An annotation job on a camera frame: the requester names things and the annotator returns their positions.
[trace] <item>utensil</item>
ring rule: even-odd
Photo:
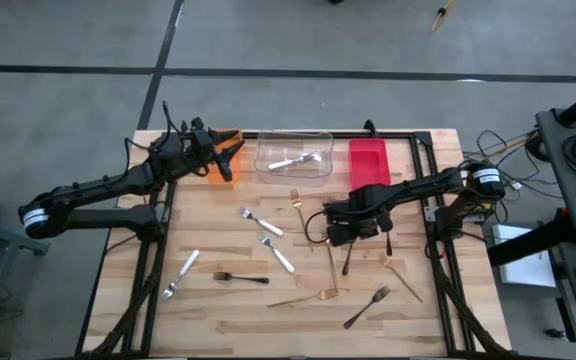
[[[303,164],[305,162],[308,162],[308,161],[314,159],[316,157],[316,153],[317,153],[316,151],[313,151],[311,153],[301,155],[300,157],[298,157],[296,159],[288,159],[288,160],[272,163],[272,164],[268,165],[268,169],[275,170],[275,169],[279,169],[281,167],[292,165],[292,164]]]
[[[317,295],[305,296],[305,297],[296,298],[296,299],[292,299],[292,300],[288,300],[288,301],[282,301],[280,303],[268,305],[268,307],[292,304],[292,303],[296,303],[299,301],[310,300],[310,299],[314,299],[314,298],[319,298],[319,300],[329,300],[329,299],[332,299],[332,298],[337,297],[337,296],[339,296],[339,291],[337,291],[336,289],[321,290],[317,293]]]
[[[390,289],[388,288],[388,286],[384,286],[381,289],[379,289],[375,293],[375,295],[372,296],[372,300],[370,301],[370,303],[368,305],[366,305],[365,308],[363,308],[359,313],[357,313],[357,315],[351,317],[350,320],[348,320],[344,323],[344,328],[350,329],[352,324],[354,324],[355,321],[357,321],[357,319],[359,319],[359,316],[361,316],[361,314],[363,314],[364,311],[366,311],[366,309],[368,309],[370,307],[370,305],[377,303],[377,302],[380,302],[383,298],[386,297],[386,295],[388,295],[389,292],[390,292]]]
[[[175,294],[175,292],[177,292],[178,289],[177,284],[179,283],[179,280],[181,280],[181,278],[186,274],[186,271],[190,269],[190,266],[192,265],[193,262],[195,262],[197,256],[199,256],[199,250],[195,250],[192,252],[192,254],[190,254],[190,257],[188,258],[188,260],[186,260],[186,263],[179,271],[179,274],[177,274],[177,278],[174,281],[172,281],[168,285],[168,287],[166,287],[164,292],[161,294],[161,298],[163,300],[169,299],[171,296]]]
[[[248,280],[248,281],[254,281],[254,282],[258,282],[258,283],[262,283],[262,284],[268,284],[270,283],[270,279],[268,278],[247,278],[247,277],[241,277],[241,276],[234,276],[231,273],[227,273],[227,272],[216,272],[212,275],[212,278],[214,280],[232,280],[232,279],[239,279],[239,280]]]
[[[390,245],[390,231],[386,232],[386,254],[392,256],[392,245]]]
[[[335,284],[335,290],[339,290],[339,285],[337,285],[337,271],[335,270],[335,260],[332,258],[332,250],[330,249],[330,240],[326,241],[326,247],[328,248],[328,260],[330,261],[330,272],[332,273],[332,282]]]
[[[257,224],[259,224],[259,226],[270,231],[271,233],[273,233],[279,237],[284,235],[284,232],[281,229],[274,227],[263,220],[255,218],[254,216],[252,216],[252,213],[250,211],[248,211],[247,209],[241,207],[241,208],[239,208],[239,212],[241,213],[241,216],[243,216],[245,219],[256,221]]]
[[[401,280],[401,282],[408,288],[408,290],[410,290],[410,292],[415,295],[415,297],[417,298],[417,300],[419,300],[420,303],[423,304],[423,300],[421,299],[421,296],[419,296],[419,294],[417,294],[417,292],[412,288],[412,286],[410,286],[406,280],[404,279],[403,276],[401,276],[401,274],[399,273],[399,271],[397,271],[397,269],[395,269],[395,266],[392,264],[392,262],[390,261],[390,259],[386,256],[386,254],[381,253],[379,254],[379,260],[381,260],[381,264],[385,267],[387,267],[388,269],[392,270],[392,272],[395,273],[395,275],[397,275],[397,277],[399,278],[399,280]]]
[[[272,245],[270,245],[270,238],[268,236],[263,236],[261,238],[261,243],[268,246],[271,250],[272,253],[275,254],[275,257],[277,258],[277,260],[279,260],[279,262],[281,263],[281,265],[284,266],[284,268],[289,272],[289,273],[293,273],[295,271],[295,268],[290,265],[290,263],[288,262],[288,260],[286,260],[286,258],[281,255],[281,253],[279,252],[279,250],[275,249]]]
[[[341,270],[341,275],[348,275],[348,270],[350,270],[350,253],[352,253],[352,243],[348,247],[348,255],[346,255],[346,262],[344,263],[344,269]]]
[[[292,191],[290,191],[290,200],[292,201],[292,206],[294,206],[295,209],[297,209],[297,212],[299,212],[299,218],[301,219],[301,226],[304,228],[304,231],[306,231],[306,222],[304,221],[304,215],[301,213],[301,199],[299,198],[299,193],[297,192],[297,190],[293,189]],[[310,252],[314,252],[315,250],[312,248],[312,242],[310,242],[310,240],[308,239],[306,239],[306,241],[308,242]]]

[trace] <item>clear plastic container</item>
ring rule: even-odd
[[[265,183],[323,186],[332,173],[329,133],[262,131],[257,141],[255,169]]]

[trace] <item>gray floor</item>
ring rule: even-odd
[[[152,67],[173,3],[0,0],[0,64]],[[188,0],[167,66],[576,75],[576,1],[457,1],[431,36],[441,5]],[[150,76],[0,73],[0,225],[21,233],[20,204],[120,172],[122,138],[137,126],[149,83]],[[534,126],[537,111],[569,105],[576,84],[164,77],[151,129],[164,127],[162,99],[176,120],[201,116],[215,127],[356,128],[370,118],[380,128],[457,128],[462,147],[476,150],[484,129],[518,135]],[[517,176],[533,171],[522,153],[504,164]],[[539,165],[540,177],[552,179]],[[508,203],[509,218],[547,220],[561,205],[524,188]],[[24,315],[0,322],[0,351],[14,359],[72,354],[105,236],[71,232],[50,240],[43,259],[20,257],[9,286]],[[576,344],[542,334],[561,326],[547,295],[500,288],[513,348],[576,359]]]

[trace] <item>red box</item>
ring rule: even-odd
[[[348,152],[351,191],[366,185],[390,185],[388,152],[384,139],[351,139]]]

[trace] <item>wooden table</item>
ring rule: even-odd
[[[429,130],[439,169],[462,160],[455,130]],[[135,141],[148,144],[161,131],[138,131]],[[414,178],[410,145],[387,140],[392,183]],[[349,191],[348,142],[334,147],[334,171],[324,187],[297,187],[302,210],[309,216],[321,210],[322,202],[347,198]],[[236,184],[209,184],[205,178],[188,176],[176,188],[171,229],[166,248],[163,289],[173,280],[190,253],[200,255],[180,283],[180,292],[157,307],[151,356],[180,357],[384,357],[445,355],[441,321],[419,202],[396,207],[391,232],[396,268],[423,298],[420,303],[394,276],[382,267],[379,254],[385,250],[380,235],[354,245],[350,273],[341,276],[347,246],[333,249],[339,275],[340,296],[329,301],[309,300],[294,305],[266,305],[295,297],[314,295],[333,287],[328,254],[324,246],[311,252],[287,185],[264,184],[255,173],[256,141],[241,150],[242,173]],[[145,160],[143,150],[133,148],[131,164]],[[121,207],[142,203],[124,196]],[[287,273],[269,249],[257,240],[258,226],[241,218],[238,208],[282,228],[282,238],[272,242],[295,267]],[[313,232],[323,231],[323,219]],[[481,234],[478,227],[469,232]],[[113,230],[108,246],[130,232]],[[510,348],[497,289],[484,244],[464,237],[455,242],[468,305],[495,340]],[[139,243],[134,240],[113,249],[104,260],[89,322],[84,350],[98,345],[128,306]],[[246,281],[218,282],[215,271],[243,276],[266,276],[269,285]],[[342,324],[387,285],[392,292],[373,305],[349,329]],[[451,318],[458,345],[463,344],[456,311]],[[138,320],[135,342],[142,334]]]

